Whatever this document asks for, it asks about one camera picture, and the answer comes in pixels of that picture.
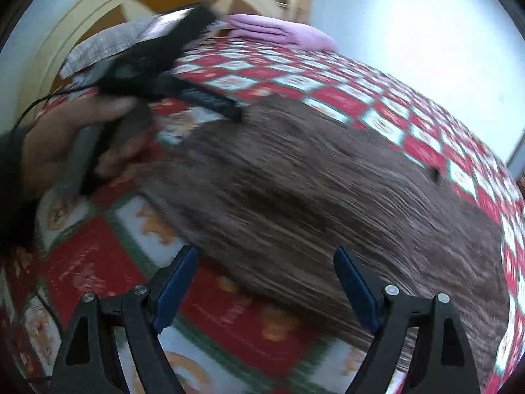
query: red and white quilt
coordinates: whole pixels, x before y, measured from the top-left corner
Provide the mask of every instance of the red and white quilt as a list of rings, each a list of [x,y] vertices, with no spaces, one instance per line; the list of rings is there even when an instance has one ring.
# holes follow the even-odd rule
[[[501,225],[502,265],[510,295],[508,330],[485,389],[494,394],[525,351],[525,203],[505,165],[461,122],[395,78],[328,51],[292,51],[217,38],[177,61],[185,78],[249,102],[270,93],[299,99],[342,123],[374,129],[422,166],[436,166],[458,195]],[[60,104],[59,97],[44,111]],[[155,112],[162,130],[137,164],[175,146],[216,115],[167,99]],[[0,329],[27,378],[49,375],[80,296],[112,296],[146,282],[184,240],[161,221],[133,185],[137,166],[51,220],[54,195],[41,201],[36,251],[2,262]],[[116,333],[132,393],[142,393],[122,333]],[[271,301],[254,297],[221,268],[203,262],[161,344],[188,393],[343,393],[364,353],[309,326]],[[388,393],[401,389],[396,372]]]

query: blue clamp pad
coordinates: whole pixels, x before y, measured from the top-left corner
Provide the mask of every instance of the blue clamp pad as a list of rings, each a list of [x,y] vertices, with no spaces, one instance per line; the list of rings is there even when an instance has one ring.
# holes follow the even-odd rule
[[[375,335],[382,327],[379,320],[378,303],[342,247],[335,250],[333,267],[359,323]]]
[[[197,271],[198,264],[199,255],[191,247],[158,297],[156,316],[151,323],[151,328],[155,333],[160,334],[162,329],[173,323],[182,298]]]

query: black sleeve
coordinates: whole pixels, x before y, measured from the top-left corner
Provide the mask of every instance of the black sleeve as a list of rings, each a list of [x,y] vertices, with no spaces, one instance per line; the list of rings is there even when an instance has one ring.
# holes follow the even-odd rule
[[[23,200],[22,145],[28,127],[21,127],[0,137],[0,245],[27,244],[32,241],[36,203]]]

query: metal rivet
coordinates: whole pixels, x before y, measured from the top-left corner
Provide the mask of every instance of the metal rivet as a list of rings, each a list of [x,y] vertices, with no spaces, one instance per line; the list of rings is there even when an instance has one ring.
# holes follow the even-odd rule
[[[133,287],[133,293],[136,295],[142,295],[148,291],[148,287],[144,286],[143,284],[137,284],[135,287]]]
[[[82,300],[84,302],[91,302],[93,299],[95,299],[95,294],[92,292],[84,293],[82,295]]]
[[[399,288],[397,286],[389,284],[385,287],[385,292],[387,292],[387,294],[389,294],[390,296],[395,296],[399,294]]]
[[[448,297],[448,295],[446,293],[439,293],[437,295],[437,300],[439,302],[442,302],[443,304],[448,304],[448,302],[451,301],[450,297]]]

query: white wall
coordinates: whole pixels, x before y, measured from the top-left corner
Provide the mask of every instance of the white wall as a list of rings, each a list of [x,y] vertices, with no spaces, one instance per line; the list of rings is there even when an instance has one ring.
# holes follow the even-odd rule
[[[34,0],[0,52],[0,133],[12,126],[26,64],[78,0]]]
[[[510,156],[525,126],[525,41],[497,0],[314,0],[312,25]]]

